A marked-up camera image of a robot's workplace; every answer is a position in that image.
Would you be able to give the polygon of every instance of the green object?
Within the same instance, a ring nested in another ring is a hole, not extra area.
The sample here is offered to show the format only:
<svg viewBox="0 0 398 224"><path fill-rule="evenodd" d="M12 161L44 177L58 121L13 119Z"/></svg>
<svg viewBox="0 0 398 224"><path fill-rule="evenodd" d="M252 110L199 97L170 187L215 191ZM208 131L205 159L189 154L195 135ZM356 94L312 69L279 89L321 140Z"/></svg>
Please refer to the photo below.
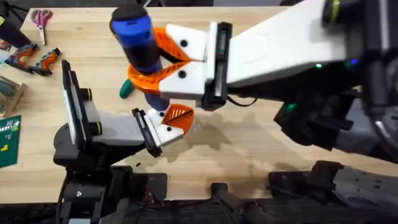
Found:
<svg viewBox="0 0 398 224"><path fill-rule="evenodd" d="M294 110L294 108L296 108L296 106L297 106L297 104L295 104L295 103L288 104L286 106L287 107L287 111L290 112L290 111Z"/></svg>
<svg viewBox="0 0 398 224"><path fill-rule="evenodd" d="M122 88L120 88L119 95L122 99L125 99L132 93L133 90L134 86L131 84L130 80L127 79L124 81Z"/></svg>
<svg viewBox="0 0 398 224"><path fill-rule="evenodd" d="M0 120L0 167L17 163L21 116Z"/></svg>

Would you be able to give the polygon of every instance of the cable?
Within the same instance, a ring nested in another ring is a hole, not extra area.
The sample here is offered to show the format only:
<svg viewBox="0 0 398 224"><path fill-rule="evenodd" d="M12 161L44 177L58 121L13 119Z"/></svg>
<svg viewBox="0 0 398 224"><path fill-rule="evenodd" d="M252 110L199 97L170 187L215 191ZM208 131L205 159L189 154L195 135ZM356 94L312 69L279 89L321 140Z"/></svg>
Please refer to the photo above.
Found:
<svg viewBox="0 0 398 224"><path fill-rule="evenodd" d="M180 205L178 205L177 208L178 208L178 209L187 208L187 207L190 207L190 206L199 205L199 204L201 204L201 203L206 203L206 202L209 202L209 201L210 201L210 199L207 199L207 200L199 200L199 201L197 201L197 202L190 202L190 203L180 204ZM161 207L150 207L150 206L142 205L142 204L138 204L138 203L136 203L136 205L137 205L137 206L140 206L140 207L146 207L147 209L151 209L151 210L157 210L157 211L163 210L163 209L166 209L166 208L167 208L166 206L161 206ZM137 209L137 210L134 210L134 211L131 211L131 212L129 212L129 214L131 215L131 214L134 214L134 213L139 212L139 211L141 211L141 208L140 208L140 209Z"/></svg>
<svg viewBox="0 0 398 224"><path fill-rule="evenodd" d="M257 102L257 100L258 100L258 98L255 98L255 99L253 100L253 102L251 102L250 104L244 105L244 104L238 103L237 101L235 101L234 99L232 99L230 96L227 96L227 99L228 99L228 101L231 102L232 104L234 104L234 105L236 105L236 106L240 106L240 107L248 107L248 106L251 106L251 105L253 105L255 102Z"/></svg>
<svg viewBox="0 0 398 224"><path fill-rule="evenodd" d="M71 171L67 170L67 174L65 175L65 178L64 178L64 180L62 182L61 191L60 191L60 194L58 196L57 209L55 211L55 222L56 222L56 224L60 224L60 212L61 212L62 194L63 194L63 191L65 190L65 186L67 184L67 180L69 179L69 175L70 174L71 174Z"/></svg>

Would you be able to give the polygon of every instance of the wooden table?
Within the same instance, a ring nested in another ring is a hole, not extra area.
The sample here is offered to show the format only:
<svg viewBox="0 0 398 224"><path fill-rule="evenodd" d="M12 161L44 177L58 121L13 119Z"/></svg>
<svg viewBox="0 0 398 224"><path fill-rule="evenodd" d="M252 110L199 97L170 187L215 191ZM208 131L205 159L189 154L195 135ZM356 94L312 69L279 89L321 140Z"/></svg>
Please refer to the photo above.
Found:
<svg viewBox="0 0 398 224"><path fill-rule="evenodd" d="M58 47L62 58L77 72L80 86L92 88L99 110L130 114L135 107L148 109L143 94L138 91L126 100L119 98L128 62L108 28L114 9L51 10L54 15L47 26L48 45L30 62ZM283 10L282 7L150 8L149 14L154 26L159 27L172 23L207 30L212 20L229 21L234 24L234 34L238 34ZM39 32L29 19L22 31L39 43ZM52 77L28 75L8 66L0 71L1 75L29 85L16 112L22 115L18 163L0 169L0 203L55 202L57 199L65 176L64 168L52 161L54 134L66 122L60 60L53 70ZM190 101L180 103L194 107ZM195 110L194 127L183 140L164 149L161 158L154 159L142 151L118 164L135 167L141 162L136 168L139 172L168 174L169 199L208 198L212 182L227 182L230 189L242 197L269 197L264 190L268 172L310 170L317 160L338 161L398 176L397 166L387 162L292 142L272 121L280 105L258 101L250 108L227 103L213 113Z"/></svg>

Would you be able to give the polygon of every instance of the circuit board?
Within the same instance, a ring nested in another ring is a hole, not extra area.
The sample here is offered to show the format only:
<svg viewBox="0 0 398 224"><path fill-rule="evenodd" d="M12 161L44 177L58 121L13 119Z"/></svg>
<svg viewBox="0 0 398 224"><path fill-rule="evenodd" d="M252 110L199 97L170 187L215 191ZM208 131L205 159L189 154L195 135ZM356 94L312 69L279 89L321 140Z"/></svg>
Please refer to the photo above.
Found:
<svg viewBox="0 0 398 224"><path fill-rule="evenodd" d="M0 167L17 163L21 116L0 120Z"/></svg>

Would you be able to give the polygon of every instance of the orange handle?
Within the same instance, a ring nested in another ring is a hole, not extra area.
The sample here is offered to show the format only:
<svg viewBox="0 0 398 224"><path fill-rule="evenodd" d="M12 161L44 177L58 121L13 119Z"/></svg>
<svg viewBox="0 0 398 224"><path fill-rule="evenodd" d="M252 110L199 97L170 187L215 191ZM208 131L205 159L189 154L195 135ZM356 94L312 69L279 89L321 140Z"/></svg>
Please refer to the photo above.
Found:
<svg viewBox="0 0 398 224"><path fill-rule="evenodd" d="M54 63L57 60L57 58L58 58L58 54L56 54L54 52L49 53L49 56L47 58L43 59L40 62L41 66L42 66L42 69L48 70L49 69L49 65Z"/></svg>
<svg viewBox="0 0 398 224"><path fill-rule="evenodd" d="M22 53L17 52L16 55L17 55L17 62L18 62L18 65L23 65L23 64L24 64L24 63L22 62L22 60L21 60L22 57L25 57L25 56L30 57L30 56L33 55L34 52L35 52L35 51L34 51L33 48L28 48L25 52L22 52Z"/></svg>

